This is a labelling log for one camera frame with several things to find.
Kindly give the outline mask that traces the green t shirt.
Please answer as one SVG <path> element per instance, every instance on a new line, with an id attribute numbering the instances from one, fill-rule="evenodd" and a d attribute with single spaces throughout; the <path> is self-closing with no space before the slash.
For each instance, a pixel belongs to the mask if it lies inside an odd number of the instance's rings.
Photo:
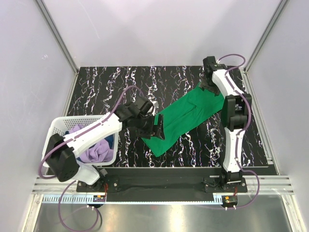
<path id="1" fill-rule="evenodd" d="M 222 94 L 215 95 L 196 87 L 160 112 L 163 115 L 165 139 L 152 137 L 143 141 L 156 157 L 160 157 L 177 142 L 179 137 L 219 112 L 223 104 Z"/>

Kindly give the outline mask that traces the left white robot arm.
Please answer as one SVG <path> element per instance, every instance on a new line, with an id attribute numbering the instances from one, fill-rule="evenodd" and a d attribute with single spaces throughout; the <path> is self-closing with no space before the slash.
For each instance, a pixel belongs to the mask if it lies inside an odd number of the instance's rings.
<path id="1" fill-rule="evenodd" d="M 71 179 L 86 183 L 93 191 L 104 187 L 102 174 L 95 165 L 82 163 L 77 158 L 102 139 L 113 136 L 114 150 L 118 147 L 118 134 L 126 128 L 136 128 L 137 135 L 150 139 L 165 139 L 163 115 L 154 114 L 157 102 L 139 97 L 134 102 L 116 105 L 109 113 L 83 129 L 60 135 L 55 133 L 46 140 L 46 150 L 42 159 L 53 171 L 59 182 Z"/>

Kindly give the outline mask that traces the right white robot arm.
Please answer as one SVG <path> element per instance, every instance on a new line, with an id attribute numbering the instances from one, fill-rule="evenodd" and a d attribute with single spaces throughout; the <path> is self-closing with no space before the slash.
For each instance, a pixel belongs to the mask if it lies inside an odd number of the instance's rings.
<path id="1" fill-rule="evenodd" d="M 214 56 L 203 59 L 204 76 L 199 87 L 224 98 L 221 123 L 225 129 L 226 145 L 222 173 L 215 187 L 235 191 L 241 184 L 243 168 L 239 160 L 245 131 L 251 123 L 252 97 L 244 93 L 232 80 L 229 69 Z"/>

